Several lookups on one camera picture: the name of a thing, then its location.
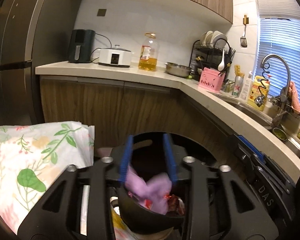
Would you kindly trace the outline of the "purple glove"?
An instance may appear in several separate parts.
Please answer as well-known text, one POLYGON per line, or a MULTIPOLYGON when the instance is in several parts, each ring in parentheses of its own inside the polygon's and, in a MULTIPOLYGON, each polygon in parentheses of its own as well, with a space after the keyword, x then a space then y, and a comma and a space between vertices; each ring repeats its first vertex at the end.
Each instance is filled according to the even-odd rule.
POLYGON ((125 180, 126 189, 141 199, 150 199, 154 205, 161 204, 166 194, 171 195, 172 182, 166 172, 154 175, 145 181, 138 175, 132 164, 129 165, 125 180))

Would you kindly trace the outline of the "white ladle spoon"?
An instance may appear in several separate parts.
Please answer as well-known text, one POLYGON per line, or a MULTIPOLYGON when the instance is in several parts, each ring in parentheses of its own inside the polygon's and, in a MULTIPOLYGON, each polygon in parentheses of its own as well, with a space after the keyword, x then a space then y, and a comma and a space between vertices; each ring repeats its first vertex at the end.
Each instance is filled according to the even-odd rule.
POLYGON ((222 51, 222 59, 217 67, 219 72, 221 72, 225 67, 224 56, 225 56, 225 50, 222 51))

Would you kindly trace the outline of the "black air fryer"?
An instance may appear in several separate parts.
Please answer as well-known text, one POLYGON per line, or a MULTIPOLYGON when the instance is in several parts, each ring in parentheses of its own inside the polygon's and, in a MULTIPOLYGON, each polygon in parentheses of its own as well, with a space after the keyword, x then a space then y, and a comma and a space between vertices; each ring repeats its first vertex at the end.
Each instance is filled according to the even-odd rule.
POLYGON ((70 63, 89 63, 93 50, 95 32, 90 29, 74 29, 71 33, 68 61, 70 63))

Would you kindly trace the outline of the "hanging metal spatula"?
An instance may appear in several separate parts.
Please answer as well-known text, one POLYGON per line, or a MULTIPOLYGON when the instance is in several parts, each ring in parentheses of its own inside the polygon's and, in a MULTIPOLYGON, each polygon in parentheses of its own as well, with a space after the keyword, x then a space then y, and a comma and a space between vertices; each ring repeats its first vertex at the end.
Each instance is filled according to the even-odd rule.
POLYGON ((247 38, 246 38, 246 31, 247 31, 247 25, 248 24, 249 24, 249 18, 247 17, 247 15, 244 15, 244 17, 243 17, 244 29, 243 29, 243 34, 240 38, 240 44, 241 44, 242 48, 247 48, 248 47, 247 38))

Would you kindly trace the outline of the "pink red crumpled wrapper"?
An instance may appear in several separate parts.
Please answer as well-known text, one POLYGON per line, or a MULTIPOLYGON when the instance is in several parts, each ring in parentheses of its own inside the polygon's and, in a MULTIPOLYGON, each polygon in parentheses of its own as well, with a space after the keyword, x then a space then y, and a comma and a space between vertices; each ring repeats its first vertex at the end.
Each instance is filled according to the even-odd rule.
POLYGON ((184 216, 185 215, 185 204, 181 198, 173 195, 166 194, 161 201, 161 204, 157 205, 153 203, 150 199, 141 199, 136 195, 128 192, 130 198, 133 198, 139 205, 143 206, 147 210, 155 213, 160 213, 162 215, 169 216, 184 216))

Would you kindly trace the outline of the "black dish rack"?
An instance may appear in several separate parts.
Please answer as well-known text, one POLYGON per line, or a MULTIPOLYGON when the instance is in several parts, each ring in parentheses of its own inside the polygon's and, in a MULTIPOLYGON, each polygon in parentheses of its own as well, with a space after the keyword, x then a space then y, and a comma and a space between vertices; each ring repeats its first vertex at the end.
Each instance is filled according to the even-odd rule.
POLYGON ((234 59, 235 50, 228 42, 228 38, 220 31, 207 31, 203 33, 199 40, 192 46, 189 67, 191 68, 190 77, 198 81, 204 68, 215 69, 222 59, 222 51, 225 50, 225 74, 234 59))

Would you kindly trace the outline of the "beverage can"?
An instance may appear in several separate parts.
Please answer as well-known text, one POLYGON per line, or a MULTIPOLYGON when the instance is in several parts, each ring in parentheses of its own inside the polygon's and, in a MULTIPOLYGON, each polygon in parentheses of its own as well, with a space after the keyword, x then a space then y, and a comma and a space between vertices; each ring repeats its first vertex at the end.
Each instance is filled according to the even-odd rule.
POLYGON ((242 85, 244 81, 244 74, 239 74, 235 77, 234 89, 232 91, 232 96, 237 98, 239 97, 242 85))

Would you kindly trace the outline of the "stainless steel bowl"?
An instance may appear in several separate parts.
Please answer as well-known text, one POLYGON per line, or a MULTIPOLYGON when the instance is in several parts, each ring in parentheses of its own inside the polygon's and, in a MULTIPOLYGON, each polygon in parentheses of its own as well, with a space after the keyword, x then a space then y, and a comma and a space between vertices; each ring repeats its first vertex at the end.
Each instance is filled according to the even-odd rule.
POLYGON ((181 65, 181 64, 166 62, 165 66, 166 66, 166 73, 167 74, 177 76, 177 77, 186 78, 190 75, 190 72, 191 72, 190 67, 184 66, 184 65, 181 65))

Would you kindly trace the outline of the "window blinds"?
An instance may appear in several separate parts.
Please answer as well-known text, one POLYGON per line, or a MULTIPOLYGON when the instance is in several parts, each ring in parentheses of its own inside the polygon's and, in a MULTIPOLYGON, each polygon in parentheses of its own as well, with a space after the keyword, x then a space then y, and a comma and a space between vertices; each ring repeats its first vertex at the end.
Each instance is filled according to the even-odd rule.
POLYGON ((255 75, 262 74, 260 64, 268 54, 279 55, 286 61, 300 100, 300 21, 260 19, 255 75))

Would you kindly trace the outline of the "black trash bin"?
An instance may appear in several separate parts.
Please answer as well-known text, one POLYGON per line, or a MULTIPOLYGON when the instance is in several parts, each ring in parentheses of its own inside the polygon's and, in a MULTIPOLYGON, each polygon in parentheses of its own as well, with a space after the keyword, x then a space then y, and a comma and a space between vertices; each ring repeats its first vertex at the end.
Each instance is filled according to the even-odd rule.
POLYGON ((130 135, 112 154, 118 161, 120 216, 140 236, 244 239, 235 179, 201 144, 181 135, 130 135))

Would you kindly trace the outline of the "wooden lower kitchen cabinets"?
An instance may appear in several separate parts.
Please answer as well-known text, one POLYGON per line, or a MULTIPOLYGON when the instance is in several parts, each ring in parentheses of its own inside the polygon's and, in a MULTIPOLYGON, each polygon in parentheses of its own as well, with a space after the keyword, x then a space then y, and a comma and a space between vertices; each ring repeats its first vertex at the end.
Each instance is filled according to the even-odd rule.
POLYGON ((95 146, 114 147, 130 134, 162 131, 183 135, 207 148, 217 163, 243 173, 230 151, 230 135, 243 135, 296 179, 294 154, 249 116, 220 98, 189 86, 166 88, 116 80, 43 76, 44 119, 93 125, 95 146))

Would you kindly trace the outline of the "white slow cooker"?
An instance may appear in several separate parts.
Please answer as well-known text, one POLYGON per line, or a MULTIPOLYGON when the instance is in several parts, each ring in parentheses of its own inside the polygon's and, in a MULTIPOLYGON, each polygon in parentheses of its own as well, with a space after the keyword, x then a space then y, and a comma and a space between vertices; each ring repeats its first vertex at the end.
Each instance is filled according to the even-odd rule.
POLYGON ((98 64, 102 66, 129 68, 132 61, 132 52, 115 45, 113 48, 100 50, 98 64))

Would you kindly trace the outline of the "dark grey refrigerator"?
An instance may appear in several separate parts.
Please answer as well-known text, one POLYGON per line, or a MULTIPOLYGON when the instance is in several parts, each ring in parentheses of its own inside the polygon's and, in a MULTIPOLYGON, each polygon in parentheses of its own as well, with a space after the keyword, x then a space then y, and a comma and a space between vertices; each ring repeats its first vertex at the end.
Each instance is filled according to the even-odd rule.
POLYGON ((0 126, 44 122, 36 68, 66 61, 81 0, 0 0, 0 126))

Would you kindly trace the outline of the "cooking oil bottle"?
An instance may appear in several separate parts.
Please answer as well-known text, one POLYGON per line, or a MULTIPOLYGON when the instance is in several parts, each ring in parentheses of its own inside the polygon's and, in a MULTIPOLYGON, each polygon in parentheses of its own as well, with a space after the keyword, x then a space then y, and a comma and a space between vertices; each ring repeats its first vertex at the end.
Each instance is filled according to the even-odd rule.
POLYGON ((145 33, 145 41, 141 46, 138 68, 155 72, 159 55, 159 42, 155 33, 145 33))

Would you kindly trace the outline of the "pink utensil holder box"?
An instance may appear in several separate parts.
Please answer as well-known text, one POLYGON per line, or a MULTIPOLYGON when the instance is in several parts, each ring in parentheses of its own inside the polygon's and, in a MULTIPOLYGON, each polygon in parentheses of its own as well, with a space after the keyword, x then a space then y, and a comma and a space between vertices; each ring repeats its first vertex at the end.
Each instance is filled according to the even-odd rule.
POLYGON ((224 73, 221 73, 215 69, 204 68, 202 70, 198 86, 212 92, 219 92, 221 90, 224 78, 224 73))

